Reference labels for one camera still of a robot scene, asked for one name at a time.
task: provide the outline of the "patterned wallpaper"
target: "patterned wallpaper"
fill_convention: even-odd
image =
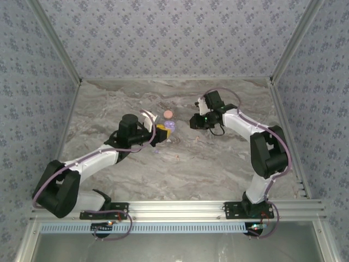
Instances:
[[[278,83],[314,198],[349,261],[349,2],[326,0]]]
[[[40,0],[82,78],[269,76],[309,0]]]
[[[75,85],[25,0],[0,1],[0,261],[13,261],[31,194],[55,156]]]

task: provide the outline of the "pink object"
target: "pink object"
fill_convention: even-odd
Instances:
[[[172,111],[166,110],[166,111],[164,112],[164,118],[166,118],[166,119],[171,119],[172,116],[173,116]]]

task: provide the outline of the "purple object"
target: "purple object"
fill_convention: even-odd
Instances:
[[[173,121],[165,121],[164,126],[171,130],[171,133],[173,133],[176,129],[175,123]]]

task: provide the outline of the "blue floral wallpaper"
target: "blue floral wallpaper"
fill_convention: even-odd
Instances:
[[[270,76],[309,0],[40,0],[82,78]]]
[[[278,83],[314,198],[349,261],[349,2],[326,0]]]
[[[8,262],[76,85],[25,0],[1,0],[0,10],[0,261]]]

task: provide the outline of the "gray marble surface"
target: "gray marble surface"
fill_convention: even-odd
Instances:
[[[147,109],[160,115],[163,123],[164,111],[172,110],[176,130],[168,141],[157,144],[158,154],[148,146],[88,178],[81,187],[99,189],[113,200],[238,200],[254,174],[249,143],[226,128],[224,136],[189,128],[189,119],[198,112],[194,102],[214,87],[237,92],[243,112],[253,119],[269,125],[278,122],[265,80],[88,81],[80,88],[61,160],[98,148],[118,129],[124,114],[143,121],[139,110]],[[220,94],[226,104],[236,103],[232,94]],[[296,195],[293,172],[278,179],[270,191],[271,198]]]

